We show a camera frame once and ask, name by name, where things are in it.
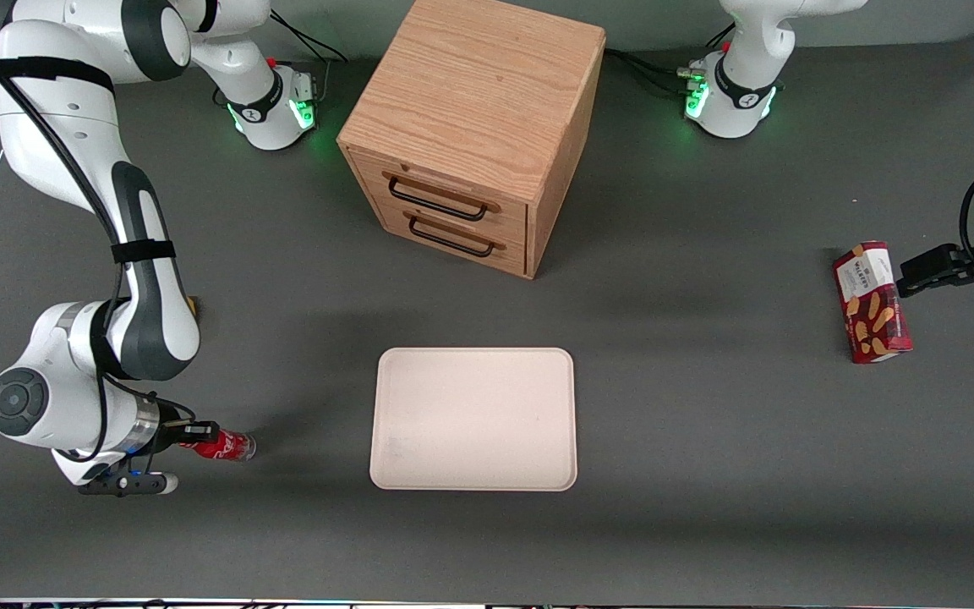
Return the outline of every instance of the cable connector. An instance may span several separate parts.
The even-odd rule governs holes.
[[[696,80],[698,82],[704,81],[704,70],[696,69],[696,67],[681,67],[676,70],[676,76],[683,78],[684,80]]]

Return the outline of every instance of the wooden drawer cabinet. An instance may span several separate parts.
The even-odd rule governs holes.
[[[382,227],[531,278],[592,114],[599,27],[417,0],[337,143]]]

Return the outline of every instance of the red can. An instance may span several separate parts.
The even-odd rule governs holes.
[[[193,444],[179,444],[180,447],[190,448],[204,458],[217,458],[223,460],[238,460],[246,462],[254,457],[254,451],[258,450],[258,444],[254,442],[254,437],[247,433],[236,431],[220,430],[220,436],[213,442],[195,442]]]

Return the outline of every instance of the black metal handle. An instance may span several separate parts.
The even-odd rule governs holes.
[[[430,233],[425,233],[423,231],[418,230],[416,228],[416,222],[418,220],[419,219],[415,216],[412,216],[411,218],[408,219],[408,230],[411,233],[413,233],[413,235],[418,236],[418,238],[433,240],[433,242],[437,243],[438,245],[445,245],[445,247],[452,247],[454,250],[463,251],[464,254],[475,255],[476,258],[487,258],[488,255],[490,255],[491,251],[495,251],[494,243],[488,243],[487,250],[472,250],[471,247],[463,246],[459,243],[453,243],[451,240],[437,238],[437,236],[434,236]]]
[[[445,213],[447,216],[453,216],[453,218],[460,218],[461,220],[468,220],[468,222],[479,222],[479,220],[484,219],[484,215],[487,213],[487,205],[480,205],[479,212],[476,213],[465,213],[464,211],[457,211],[457,209],[450,209],[445,205],[438,205],[437,203],[432,203],[432,201],[426,200],[425,198],[420,198],[418,196],[412,196],[401,192],[397,189],[397,177],[390,178],[390,194],[399,198],[399,200],[406,200],[408,203],[416,204],[420,207],[425,207],[428,209],[433,209],[433,211],[440,211]]]

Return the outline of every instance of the gray tabletop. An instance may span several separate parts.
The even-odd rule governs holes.
[[[534,282],[379,228],[333,142],[371,67],[335,67],[320,131],[279,153],[201,73],[120,89],[205,304],[200,356],[159,390],[260,456],[167,451],[177,491],[113,500],[0,438],[0,595],[974,606],[974,289],[907,301],[917,351],[854,366],[830,270],[865,239],[895,261],[955,240],[974,40],[801,50],[734,142],[610,59]],[[3,164],[0,370],[48,305],[106,297],[106,247]],[[571,351],[576,485],[372,486],[394,346]]]

